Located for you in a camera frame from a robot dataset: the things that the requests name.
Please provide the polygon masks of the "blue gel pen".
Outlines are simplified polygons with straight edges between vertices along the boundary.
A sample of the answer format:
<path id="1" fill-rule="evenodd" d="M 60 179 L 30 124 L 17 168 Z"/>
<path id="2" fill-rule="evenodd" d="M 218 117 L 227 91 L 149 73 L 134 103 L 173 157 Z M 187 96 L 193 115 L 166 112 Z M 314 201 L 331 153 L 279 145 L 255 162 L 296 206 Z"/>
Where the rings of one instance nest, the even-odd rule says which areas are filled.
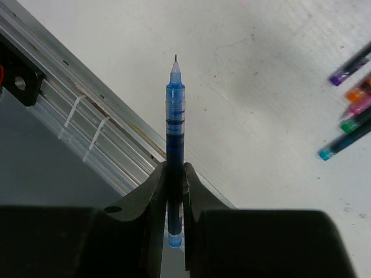
<path id="1" fill-rule="evenodd" d="M 370 133 L 370 121 L 349 134 L 344 132 L 344 135 L 331 142 L 328 146 L 319 150 L 318 155 L 322 160 L 326 161 L 349 147 L 354 142 L 366 136 L 368 133 Z"/>
<path id="2" fill-rule="evenodd" d="M 179 248 L 182 244 L 185 105 L 185 85 L 175 56 L 165 91 L 168 243 L 171 248 Z"/>

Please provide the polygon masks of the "red gel pen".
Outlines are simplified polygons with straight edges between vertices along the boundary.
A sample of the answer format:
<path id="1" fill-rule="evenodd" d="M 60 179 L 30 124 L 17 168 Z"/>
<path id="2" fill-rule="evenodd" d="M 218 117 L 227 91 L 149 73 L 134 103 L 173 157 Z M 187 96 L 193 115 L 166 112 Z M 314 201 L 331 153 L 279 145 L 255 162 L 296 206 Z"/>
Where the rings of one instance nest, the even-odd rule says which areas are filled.
<path id="1" fill-rule="evenodd" d="M 342 114 L 340 117 L 341 119 L 344 118 L 351 118 L 355 115 L 359 115 L 361 112 L 366 110 L 367 108 L 370 107 L 370 96 L 366 96 L 363 98 L 360 102 L 351 104 L 345 112 Z"/>

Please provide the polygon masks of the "purple gel pen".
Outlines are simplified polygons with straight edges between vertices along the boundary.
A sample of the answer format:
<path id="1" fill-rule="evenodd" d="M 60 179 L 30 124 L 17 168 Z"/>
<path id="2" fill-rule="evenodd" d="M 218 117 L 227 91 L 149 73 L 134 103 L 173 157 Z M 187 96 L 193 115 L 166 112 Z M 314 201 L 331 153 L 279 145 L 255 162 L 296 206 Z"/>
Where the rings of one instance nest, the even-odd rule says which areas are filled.
<path id="1" fill-rule="evenodd" d="M 368 62 L 370 62 L 370 42 L 332 73 L 328 81 L 334 86 L 339 86 Z"/>

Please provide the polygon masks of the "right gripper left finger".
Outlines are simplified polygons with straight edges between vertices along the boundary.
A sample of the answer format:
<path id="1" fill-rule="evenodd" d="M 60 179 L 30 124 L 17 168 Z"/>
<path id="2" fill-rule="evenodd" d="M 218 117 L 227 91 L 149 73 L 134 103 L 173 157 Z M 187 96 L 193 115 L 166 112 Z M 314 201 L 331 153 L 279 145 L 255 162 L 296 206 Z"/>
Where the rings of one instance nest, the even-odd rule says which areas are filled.
<path id="1" fill-rule="evenodd" d="M 2 206 L 2 277 L 159 277 L 166 164 L 104 208 Z"/>

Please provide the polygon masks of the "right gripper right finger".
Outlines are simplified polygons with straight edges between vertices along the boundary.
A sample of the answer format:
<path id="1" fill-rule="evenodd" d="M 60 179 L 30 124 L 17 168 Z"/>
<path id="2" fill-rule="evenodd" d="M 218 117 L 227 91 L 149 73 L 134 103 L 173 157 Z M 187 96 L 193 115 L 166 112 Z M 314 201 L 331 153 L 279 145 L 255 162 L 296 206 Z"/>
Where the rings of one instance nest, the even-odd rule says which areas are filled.
<path id="1" fill-rule="evenodd" d="M 340 234 L 318 210 L 238 210 L 183 175 L 185 268 L 191 277 L 355 277 Z"/>

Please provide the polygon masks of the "orange gel pen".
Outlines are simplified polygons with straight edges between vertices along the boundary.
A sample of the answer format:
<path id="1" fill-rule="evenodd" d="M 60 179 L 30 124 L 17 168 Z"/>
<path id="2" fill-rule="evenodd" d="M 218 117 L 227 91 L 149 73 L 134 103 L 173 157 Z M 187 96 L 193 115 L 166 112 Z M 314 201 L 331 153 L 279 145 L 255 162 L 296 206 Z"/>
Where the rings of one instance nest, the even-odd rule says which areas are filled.
<path id="1" fill-rule="evenodd" d="M 345 97 L 352 103 L 358 103 L 368 94 L 370 94 L 370 74 L 360 84 L 348 91 Z"/>

